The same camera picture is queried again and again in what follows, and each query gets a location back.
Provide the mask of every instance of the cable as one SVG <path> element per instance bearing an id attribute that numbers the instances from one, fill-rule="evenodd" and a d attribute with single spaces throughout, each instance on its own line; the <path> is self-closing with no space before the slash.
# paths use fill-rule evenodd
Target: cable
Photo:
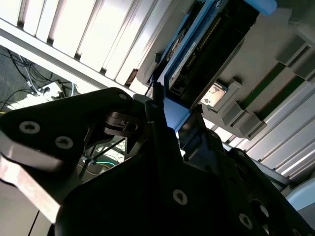
<path id="1" fill-rule="evenodd" d="M 125 140 L 125 138 L 120 139 L 119 141 L 115 142 L 113 145 L 111 145 L 110 147 L 108 147 L 104 151 L 102 151 L 99 154 L 97 154 L 95 157 L 93 157 L 93 161 L 96 161 L 100 156 L 102 156 L 104 153 L 106 153 L 107 151 L 109 151 L 110 149 L 115 147 L 116 145 L 120 144 L 123 140 Z"/>
<path id="2" fill-rule="evenodd" d="M 42 74 L 40 74 L 40 73 L 38 72 L 38 70 L 35 68 L 34 65 L 35 65 L 35 64 L 34 64 L 33 62 L 31 62 L 30 69 L 33 70 L 33 72 L 36 74 L 36 76 L 37 76 L 38 78 L 40 78 L 40 79 L 42 79 L 42 80 L 45 80 L 45 81 L 54 82 L 54 81 L 51 81 L 51 79 L 53 78 L 53 73 L 52 73 L 52 72 L 50 72 L 51 74 L 50 74 L 49 78 L 46 78 L 45 76 L 43 76 Z"/>
<path id="3" fill-rule="evenodd" d="M 14 58 L 12 58 L 11 56 L 8 56 L 8 55 L 6 55 L 6 54 L 0 53 L 0 55 L 4 56 L 4 57 L 6 57 L 6 58 L 13 59 L 19 66 L 28 66 L 28 64 L 21 64 L 21 62 L 20 62 L 19 60 L 14 59 Z"/>
<path id="4" fill-rule="evenodd" d="M 97 164 L 99 164 L 99 165 L 101 165 L 101 166 L 105 166 L 105 167 L 108 168 L 108 169 L 111 168 L 111 167 L 109 167 L 109 166 L 107 166 L 107 165 L 105 165 L 105 164 L 100 164 L 100 163 L 97 163 Z"/>
<path id="5" fill-rule="evenodd" d="M 29 231 L 28 236 L 30 236 L 31 233 L 32 233 L 32 230 L 33 230 L 33 228 L 34 228 L 34 225 L 35 225 L 35 222 L 36 222 L 36 220 L 37 220 L 37 218 L 38 218 L 38 215 L 39 215 L 39 211 L 37 212 L 37 214 L 36 214 L 36 216 L 35 216 L 35 219 L 34 219 L 32 225 L 31 225 L 31 228 L 30 228 L 30 231 Z"/>
<path id="6" fill-rule="evenodd" d="M 94 175 L 94 176 L 99 175 L 99 174 L 95 174 L 95 173 L 93 173 L 93 172 L 91 172 L 91 171 L 89 171 L 89 170 L 85 170 L 85 171 L 88 172 L 88 173 L 91 174 L 91 175 Z"/>
<path id="7" fill-rule="evenodd" d="M 110 164 L 110 165 L 115 166 L 115 164 L 113 162 L 108 162 L 108 161 L 97 161 L 96 163 L 97 164 Z"/>
<path id="8" fill-rule="evenodd" d="M 20 58 L 21 61 L 24 63 L 23 58 L 22 58 L 20 55 L 19 55 L 19 58 Z M 38 91 L 38 89 L 37 89 L 37 88 L 35 87 L 35 85 L 33 84 L 33 81 L 32 81 L 32 79 L 31 79 L 30 73 L 29 73 L 29 71 L 27 70 L 26 67 L 25 67 L 25 70 L 26 70 L 27 75 L 29 76 L 29 80 L 30 80 L 31 85 L 32 85 L 33 88 L 36 90 L 37 94 L 39 94 L 40 92 Z"/>
<path id="9" fill-rule="evenodd" d="M 4 104 L 3 104 L 3 106 L 1 107 L 1 109 L 0 109 L 0 111 L 2 111 L 3 110 L 3 108 L 4 108 L 4 106 L 6 105 L 6 103 L 9 101 L 9 99 L 14 95 L 14 94 L 16 94 L 17 92 L 26 92 L 26 93 L 28 93 L 28 94 L 31 94 L 32 95 L 32 93 L 30 93 L 30 92 L 28 92 L 28 91 L 26 91 L 25 89 L 20 89 L 20 90 L 17 90 L 17 91 L 15 91 L 14 93 L 12 93 L 7 99 L 6 99 L 6 101 L 4 102 Z"/>
<path id="10" fill-rule="evenodd" d="M 12 106 L 12 104 L 9 104 L 9 102 L 16 103 L 16 104 L 20 105 L 21 107 L 25 108 L 25 106 L 23 106 L 22 104 L 20 104 L 20 103 L 18 103 L 18 102 L 15 102 L 15 101 L 12 101 L 12 100 L 8 100 L 8 101 L 6 102 L 6 104 Z"/>
<path id="11" fill-rule="evenodd" d="M 19 74 L 20 74 L 20 75 L 22 76 L 22 78 L 26 81 L 26 83 L 27 83 L 28 86 L 33 90 L 33 92 L 37 92 L 35 89 L 33 89 L 32 85 L 29 83 L 27 77 L 26 77 L 25 75 L 23 75 L 23 73 L 22 73 L 22 72 L 20 71 L 20 69 L 18 68 L 18 66 L 17 66 L 17 64 L 16 64 L 16 62 L 15 62 L 15 60 L 13 59 L 13 56 L 12 56 L 12 53 L 11 53 L 10 50 L 8 50 L 8 53 L 10 54 L 11 60 L 12 60 L 12 62 L 13 62 L 13 64 L 14 64 L 15 68 L 18 70 Z"/>
<path id="12" fill-rule="evenodd" d="M 31 69 L 32 69 L 32 64 L 30 63 L 30 64 L 29 64 L 29 72 L 30 72 L 31 77 L 32 77 L 34 80 L 36 80 L 36 81 L 38 81 L 38 82 L 41 82 L 41 83 L 47 81 L 47 80 L 44 80 L 44 81 L 38 80 L 34 75 L 32 75 L 32 70 L 31 70 Z"/>
<path id="13" fill-rule="evenodd" d="M 73 94 L 74 94 L 74 83 L 72 83 L 71 97 L 73 96 Z"/>

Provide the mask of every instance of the black metal bracket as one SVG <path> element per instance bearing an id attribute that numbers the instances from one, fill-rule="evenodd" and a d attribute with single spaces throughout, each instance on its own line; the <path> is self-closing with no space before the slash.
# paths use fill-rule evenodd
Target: black metal bracket
<path id="1" fill-rule="evenodd" d="M 108 234 L 263 236 L 267 228 L 273 236 L 314 235 L 244 152 L 224 150 L 200 110 L 180 130 L 179 146 L 167 127 L 161 86 L 154 89 L 144 103 L 108 88 L 5 114 L 0 178 L 56 221 L 56 235 L 96 235 L 104 225 Z M 126 137 L 126 160 L 73 185 L 84 149 L 113 135 Z M 106 204 L 112 199 L 119 204 Z M 78 227 L 86 214 L 94 224 Z"/>

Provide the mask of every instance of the bolt head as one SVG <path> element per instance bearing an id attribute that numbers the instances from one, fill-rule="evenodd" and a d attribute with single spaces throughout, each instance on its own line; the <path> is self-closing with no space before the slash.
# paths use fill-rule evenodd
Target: bolt head
<path id="1" fill-rule="evenodd" d="M 188 202 L 187 195 L 180 189 L 173 191 L 173 198 L 180 205 L 186 205 Z"/>
<path id="2" fill-rule="evenodd" d="M 239 219 L 242 225 L 244 225 L 247 229 L 252 230 L 253 228 L 252 221 L 247 215 L 241 213 L 239 215 Z"/>
<path id="3" fill-rule="evenodd" d="M 122 99 L 127 99 L 127 96 L 122 94 L 122 93 L 119 94 L 119 97 L 122 98 Z"/>
<path id="4" fill-rule="evenodd" d="M 238 153 L 240 156 L 242 156 L 242 157 L 245 156 L 245 154 L 244 154 L 242 151 L 237 151 L 237 153 Z"/>
<path id="5" fill-rule="evenodd" d="M 34 121 L 24 121 L 20 123 L 19 129 L 25 134 L 37 134 L 40 131 L 40 126 Z"/>
<path id="6" fill-rule="evenodd" d="M 67 136 L 59 136 L 55 139 L 55 144 L 61 149 L 70 149 L 73 146 L 73 140 Z"/>

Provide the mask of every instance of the black cable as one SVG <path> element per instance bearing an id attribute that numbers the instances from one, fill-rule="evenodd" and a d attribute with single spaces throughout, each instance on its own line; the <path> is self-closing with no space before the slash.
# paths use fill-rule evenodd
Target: black cable
<path id="1" fill-rule="evenodd" d="M 119 141 L 115 142 L 113 145 L 109 146 L 107 149 L 104 151 L 101 151 L 99 154 L 93 157 L 93 161 L 96 161 L 100 156 L 104 155 L 107 151 L 115 147 L 116 145 L 120 144 L 125 138 L 120 139 Z"/>
<path id="2" fill-rule="evenodd" d="M 32 230 L 33 230 L 33 228 L 34 228 L 34 225 L 35 225 L 35 222 L 36 222 L 36 220 L 37 220 L 37 218 L 38 218 L 38 215 L 39 215 L 39 211 L 37 212 L 37 214 L 36 214 L 36 216 L 35 216 L 35 219 L 34 219 L 32 225 L 31 225 L 31 228 L 30 228 L 30 231 L 29 231 L 28 236 L 30 236 L 31 233 L 32 233 Z"/>
<path id="3" fill-rule="evenodd" d="M 28 93 L 28 94 L 33 95 L 31 92 L 26 91 L 26 89 L 17 90 L 17 91 L 15 91 L 14 93 L 12 93 L 12 94 L 6 99 L 6 101 L 4 102 L 3 106 L 1 107 L 0 111 L 3 110 L 4 106 L 5 106 L 6 103 L 9 101 L 9 99 L 10 99 L 14 94 L 16 94 L 17 92 L 26 92 L 26 93 Z"/>
<path id="4" fill-rule="evenodd" d="M 6 54 L 0 53 L 0 55 L 4 56 L 4 57 L 6 57 L 6 58 L 12 59 L 11 56 L 8 56 L 8 55 L 6 55 Z M 17 60 L 17 59 L 14 59 L 14 58 L 13 58 L 13 60 L 14 60 L 19 66 L 22 66 L 22 67 L 28 66 L 28 64 L 21 63 L 21 62 L 20 62 L 19 60 Z"/>
<path id="5" fill-rule="evenodd" d="M 15 101 L 12 101 L 12 100 L 9 100 L 9 101 L 7 101 L 6 103 L 5 102 L 0 102 L 0 104 L 7 104 L 7 105 L 10 105 L 10 106 L 12 106 L 11 104 L 9 104 L 9 102 L 12 102 L 12 103 L 16 103 L 16 104 L 19 104 L 21 107 L 25 107 L 25 106 L 23 106 L 23 105 L 21 105 L 20 103 L 18 103 L 18 102 L 15 102 Z"/>
<path id="6" fill-rule="evenodd" d="M 28 80 L 28 78 L 20 71 L 20 69 L 18 68 L 18 66 L 17 66 L 15 60 L 13 59 L 13 57 L 11 58 L 11 60 L 12 60 L 12 62 L 13 62 L 13 64 L 14 64 L 15 68 L 18 70 L 19 74 L 22 76 L 22 78 L 23 78 L 23 79 L 26 81 L 26 83 L 29 85 L 29 80 Z"/>
<path id="7" fill-rule="evenodd" d="M 39 77 L 39 78 L 41 78 L 43 80 L 46 80 L 46 81 L 53 82 L 53 81 L 51 81 L 51 79 L 53 78 L 53 73 L 52 72 L 50 72 L 51 74 L 50 74 L 49 78 L 46 78 L 45 76 L 43 76 L 42 74 L 40 74 L 38 72 L 38 70 L 35 68 L 33 62 L 30 62 L 30 69 L 32 69 L 34 71 L 34 73 L 37 75 L 37 77 Z"/>
<path id="8" fill-rule="evenodd" d="M 32 74 L 32 70 L 31 70 L 31 64 L 29 64 L 29 67 L 28 67 L 28 70 L 29 70 L 29 73 L 30 73 L 30 76 L 34 79 L 34 80 L 36 80 L 36 81 L 38 81 L 38 82 L 41 82 L 41 83 L 43 83 L 43 82 L 46 82 L 47 80 L 44 80 L 44 81 L 42 81 L 42 80 L 38 80 L 33 74 Z"/>

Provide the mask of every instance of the black plastic part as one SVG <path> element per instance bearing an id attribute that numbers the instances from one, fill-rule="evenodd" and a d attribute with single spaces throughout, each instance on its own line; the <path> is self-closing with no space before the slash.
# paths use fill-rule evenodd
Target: black plastic part
<path id="1" fill-rule="evenodd" d="M 201 50 L 199 44 L 204 40 L 195 47 L 167 95 L 185 107 L 195 107 L 227 66 L 258 14 L 242 0 L 228 1 L 213 22 L 220 18 L 214 32 Z"/>
<path id="2" fill-rule="evenodd" d="M 85 148 L 112 139 L 113 136 L 104 133 L 103 124 L 108 114 L 113 111 L 128 113 L 132 104 L 132 98 L 121 89 L 107 88 L 9 112 L 0 117 L 0 130 L 10 140 L 47 154 L 45 158 L 57 158 L 58 162 L 45 171 L 69 173 L 69 170 L 74 170 Z M 24 121 L 38 123 L 40 131 L 31 135 L 21 132 L 19 125 Z M 59 136 L 71 138 L 73 146 L 70 149 L 58 148 L 55 140 Z M 30 166 L 28 157 L 16 161 Z"/>

